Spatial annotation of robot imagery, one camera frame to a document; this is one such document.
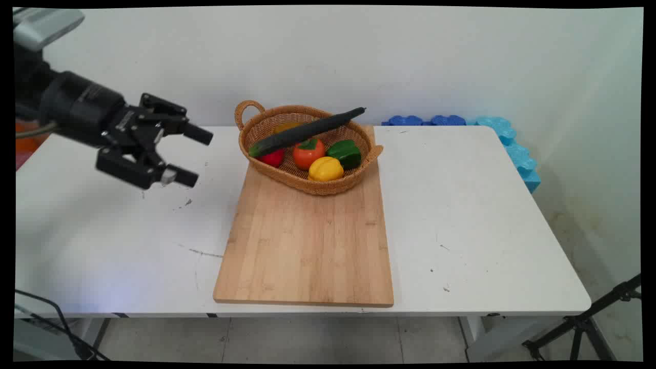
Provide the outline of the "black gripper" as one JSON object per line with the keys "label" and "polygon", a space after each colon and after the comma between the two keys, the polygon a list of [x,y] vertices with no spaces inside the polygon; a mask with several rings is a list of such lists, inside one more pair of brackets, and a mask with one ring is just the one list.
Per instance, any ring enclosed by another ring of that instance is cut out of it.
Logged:
{"label": "black gripper", "polygon": [[72,72],[39,72],[39,124],[98,149],[97,170],[143,190],[174,182],[192,188],[199,180],[157,153],[164,136],[183,135],[206,146],[213,139],[181,105],[148,93],[130,105],[122,94]]}

